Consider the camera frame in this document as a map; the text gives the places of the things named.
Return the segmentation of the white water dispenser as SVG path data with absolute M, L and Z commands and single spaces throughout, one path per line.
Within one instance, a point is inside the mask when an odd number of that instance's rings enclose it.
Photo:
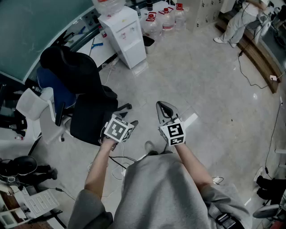
M 119 59 L 132 69 L 147 55 L 137 12 L 127 6 L 111 17 L 98 18 Z

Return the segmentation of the person's grey shirt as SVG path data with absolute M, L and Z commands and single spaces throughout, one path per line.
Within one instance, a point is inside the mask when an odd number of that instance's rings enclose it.
M 252 217 L 234 185 L 199 191 L 179 156 L 146 156 L 127 169 L 115 214 L 101 199 L 82 190 L 67 229 L 223 229 L 216 218 L 228 213 L 252 228 Z

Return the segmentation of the grey trash bin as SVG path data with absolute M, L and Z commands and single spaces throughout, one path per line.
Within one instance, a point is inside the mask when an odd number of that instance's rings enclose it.
M 155 49 L 155 45 L 156 45 L 155 40 L 146 35 L 143 35 L 143 43 L 145 46 L 146 53 L 151 54 Z

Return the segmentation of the blue handled clamp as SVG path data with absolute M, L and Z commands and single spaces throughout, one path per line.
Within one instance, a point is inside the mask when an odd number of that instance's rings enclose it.
M 92 41 L 92 45 L 91 45 L 91 49 L 90 49 L 90 52 L 89 52 L 89 56 L 91 55 L 91 52 L 92 52 L 93 48 L 103 46 L 103 42 L 102 41 L 100 41 L 98 43 L 95 43 L 94 41 L 95 41 L 95 38 Z

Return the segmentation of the person's left forearm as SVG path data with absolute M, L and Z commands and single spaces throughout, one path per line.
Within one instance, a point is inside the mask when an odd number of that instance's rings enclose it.
M 103 195 L 109 154 L 115 144 L 116 141 L 111 138 L 105 137 L 103 139 L 85 180 L 84 188 L 96 194 L 99 198 L 102 198 Z

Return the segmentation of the black equipment base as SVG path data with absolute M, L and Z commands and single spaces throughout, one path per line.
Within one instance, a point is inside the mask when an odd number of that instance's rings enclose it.
M 264 200 L 270 200 L 271 204 L 279 204 L 286 190 L 286 179 L 266 179 L 261 175 L 256 180 L 259 189 L 257 194 Z

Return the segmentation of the black helmet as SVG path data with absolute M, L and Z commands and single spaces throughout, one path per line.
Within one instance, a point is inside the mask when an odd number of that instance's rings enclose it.
M 32 156 L 21 156 L 13 160 L 12 166 L 17 175 L 26 176 L 34 172 L 38 164 Z

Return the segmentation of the white slotted rack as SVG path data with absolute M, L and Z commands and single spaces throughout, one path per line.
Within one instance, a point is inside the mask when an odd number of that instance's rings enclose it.
M 59 207 L 59 202 L 50 189 L 25 197 L 25 205 L 30 210 L 32 218 L 38 218 L 54 208 Z

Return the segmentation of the person's right forearm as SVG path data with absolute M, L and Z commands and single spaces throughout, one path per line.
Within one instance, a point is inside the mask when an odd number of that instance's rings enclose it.
M 205 166 L 195 157 L 185 143 L 175 145 L 175 149 L 200 192 L 206 186 L 213 184 L 213 179 Z

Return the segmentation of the beige locker cabinet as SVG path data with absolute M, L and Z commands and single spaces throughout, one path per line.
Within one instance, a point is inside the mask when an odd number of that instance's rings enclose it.
M 224 0 L 189 0 L 186 28 L 194 32 L 215 22 L 219 16 Z

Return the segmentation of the large clear dispenser water bottle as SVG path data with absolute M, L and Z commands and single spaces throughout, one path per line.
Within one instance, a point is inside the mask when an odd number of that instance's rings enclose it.
M 92 0 L 92 2 L 101 15 L 111 17 L 123 9 L 126 0 Z

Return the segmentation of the brown wooden counter base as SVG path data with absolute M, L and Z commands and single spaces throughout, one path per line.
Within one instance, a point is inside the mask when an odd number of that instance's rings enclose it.
M 245 30 L 243 38 L 239 41 L 237 46 L 242 53 L 248 57 L 252 64 L 254 64 L 270 91 L 276 93 L 282 79 L 279 78 L 277 81 L 273 81 L 270 79 L 270 76 L 280 76 L 282 69 L 278 65 L 277 59 L 270 52 L 270 49 L 266 47 L 266 44 L 263 41 L 259 41 L 258 44 L 255 44 L 252 32 Z

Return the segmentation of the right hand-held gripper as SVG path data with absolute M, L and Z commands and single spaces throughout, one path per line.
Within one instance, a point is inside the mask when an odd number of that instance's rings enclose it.
M 174 118 L 159 127 L 161 136 L 165 139 L 168 146 L 175 146 L 185 143 L 186 132 L 184 122 L 179 117 L 178 109 L 168 102 L 158 101 L 156 110 L 159 123 L 165 123 L 166 118 Z

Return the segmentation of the black office chair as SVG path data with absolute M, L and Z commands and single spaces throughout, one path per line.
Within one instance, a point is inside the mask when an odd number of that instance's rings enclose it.
M 56 123 L 63 115 L 71 114 L 70 134 L 83 142 L 99 146 L 102 128 L 112 113 L 132 108 L 129 103 L 118 106 L 117 94 L 101 83 L 97 65 L 87 54 L 72 52 L 66 46 L 51 46 L 41 54 L 40 64 L 77 95 L 72 111 L 60 106 Z

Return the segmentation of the blue office chair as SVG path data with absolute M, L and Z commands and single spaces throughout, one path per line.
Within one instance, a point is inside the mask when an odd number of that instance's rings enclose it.
M 39 86 L 44 89 L 51 87 L 54 95 L 55 112 L 65 103 L 65 109 L 73 106 L 76 102 L 76 95 L 71 93 L 61 80 L 49 69 L 39 67 L 37 69 Z

